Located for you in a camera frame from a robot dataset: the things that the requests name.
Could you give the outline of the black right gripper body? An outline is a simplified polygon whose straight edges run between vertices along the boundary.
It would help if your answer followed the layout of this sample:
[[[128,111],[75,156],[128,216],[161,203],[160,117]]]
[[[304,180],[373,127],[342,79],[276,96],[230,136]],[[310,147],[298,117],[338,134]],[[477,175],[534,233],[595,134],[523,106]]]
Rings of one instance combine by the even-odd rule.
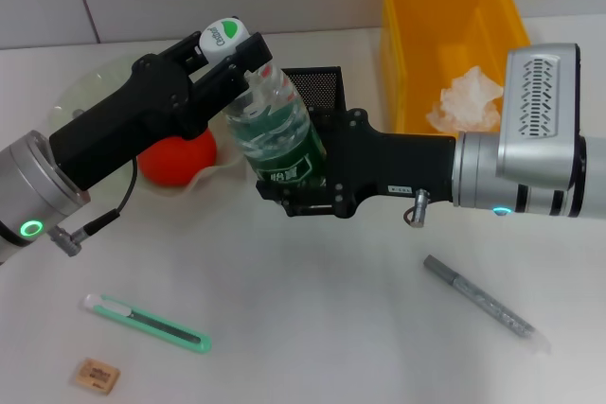
[[[424,190],[430,202],[453,200],[454,137],[378,132],[365,110],[346,112],[348,138],[323,140],[326,189],[336,217],[352,217],[374,196],[415,198]]]

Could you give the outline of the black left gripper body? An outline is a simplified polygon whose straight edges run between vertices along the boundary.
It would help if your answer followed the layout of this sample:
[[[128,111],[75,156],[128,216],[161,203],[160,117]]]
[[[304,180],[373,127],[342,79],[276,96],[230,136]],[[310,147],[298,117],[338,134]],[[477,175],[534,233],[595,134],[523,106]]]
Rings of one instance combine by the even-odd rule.
[[[198,85],[181,65],[147,54],[118,90],[50,135],[53,157],[87,190],[160,140],[203,132],[200,103]]]

